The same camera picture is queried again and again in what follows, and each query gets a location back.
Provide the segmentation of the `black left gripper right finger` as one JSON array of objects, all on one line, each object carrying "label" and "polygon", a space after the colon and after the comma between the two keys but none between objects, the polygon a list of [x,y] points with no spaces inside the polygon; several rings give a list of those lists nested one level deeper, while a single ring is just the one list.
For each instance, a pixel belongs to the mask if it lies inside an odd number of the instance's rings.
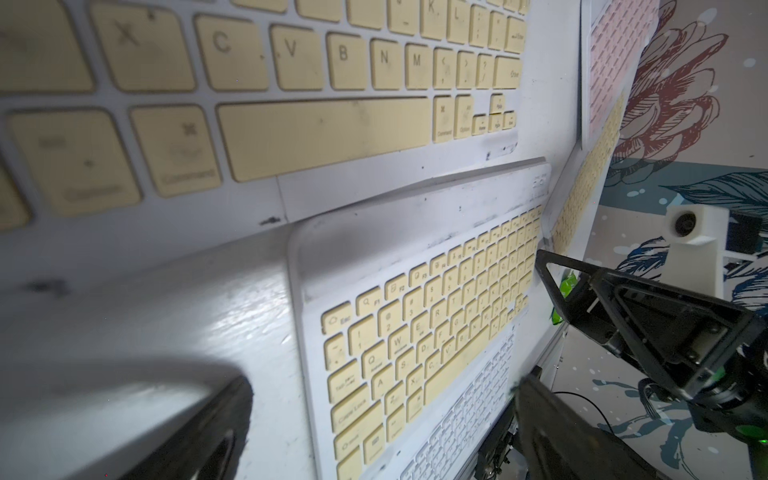
[{"label": "black left gripper right finger", "polygon": [[591,426],[534,375],[515,393],[520,451],[532,479],[663,479],[622,440]]}]

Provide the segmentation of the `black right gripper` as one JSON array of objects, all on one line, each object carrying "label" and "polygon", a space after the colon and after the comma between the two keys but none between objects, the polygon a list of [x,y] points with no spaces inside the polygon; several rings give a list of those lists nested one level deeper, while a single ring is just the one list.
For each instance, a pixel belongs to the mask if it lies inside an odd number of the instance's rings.
[{"label": "black right gripper", "polygon": [[767,441],[767,321],[732,302],[538,250],[556,312],[644,375],[637,390],[683,402],[694,425],[746,444]]}]

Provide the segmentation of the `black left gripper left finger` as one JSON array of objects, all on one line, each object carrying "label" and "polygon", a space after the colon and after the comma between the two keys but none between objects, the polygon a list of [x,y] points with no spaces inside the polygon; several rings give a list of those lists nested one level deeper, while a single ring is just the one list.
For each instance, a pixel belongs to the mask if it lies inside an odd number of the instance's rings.
[{"label": "black left gripper left finger", "polygon": [[253,390],[244,376],[229,382],[125,479],[233,479],[250,427]]}]

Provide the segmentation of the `white keyboard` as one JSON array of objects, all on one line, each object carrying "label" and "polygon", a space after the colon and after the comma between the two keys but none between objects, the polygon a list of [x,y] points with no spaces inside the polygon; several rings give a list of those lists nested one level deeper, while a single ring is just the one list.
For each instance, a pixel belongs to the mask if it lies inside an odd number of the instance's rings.
[{"label": "white keyboard", "polygon": [[401,479],[456,479],[467,469],[510,397],[509,373],[516,331],[507,327],[490,361],[406,464]]}]

